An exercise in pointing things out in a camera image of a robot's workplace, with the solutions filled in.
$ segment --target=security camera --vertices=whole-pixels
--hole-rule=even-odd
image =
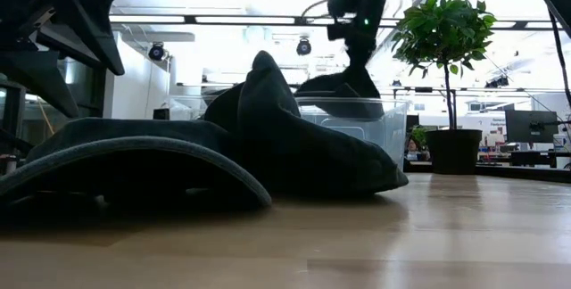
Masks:
[[[300,43],[297,44],[297,54],[300,56],[305,56],[311,53],[310,40],[306,37],[300,39]]]
[[[169,51],[164,49],[164,43],[155,42],[149,50],[149,58],[153,61],[161,62],[169,58]]]

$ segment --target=fabric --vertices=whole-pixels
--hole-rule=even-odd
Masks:
[[[352,196],[407,184],[378,145],[302,119],[275,61],[260,52],[246,81],[217,97],[203,120],[70,122],[0,178],[0,203],[37,191],[144,202],[208,189],[226,204],[268,206],[268,191]]]

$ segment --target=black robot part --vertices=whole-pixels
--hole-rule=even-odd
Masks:
[[[40,52],[30,37],[45,22],[54,19],[53,22],[72,29],[102,65],[122,75],[125,71],[109,22],[112,1],[3,0],[0,4],[0,72],[64,115],[77,117],[76,102],[57,69],[58,55],[70,54]]]

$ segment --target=desk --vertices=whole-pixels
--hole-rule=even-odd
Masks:
[[[123,219],[0,235],[2,287],[41,289],[560,289],[571,189],[410,175],[361,202]]]

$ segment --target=potted plant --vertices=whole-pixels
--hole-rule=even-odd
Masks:
[[[435,173],[474,174],[482,131],[458,129],[450,75],[462,76],[464,68],[474,70],[472,61],[485,59],[494,22],[484,2],[474,7],[468,0],[426,0],[405,11],[397,24],[393,50],[401,45],[394,58],[410,64],[410,74],[422,70],[422,78],[431,65],[444,72],[449,129],[426,132]]]

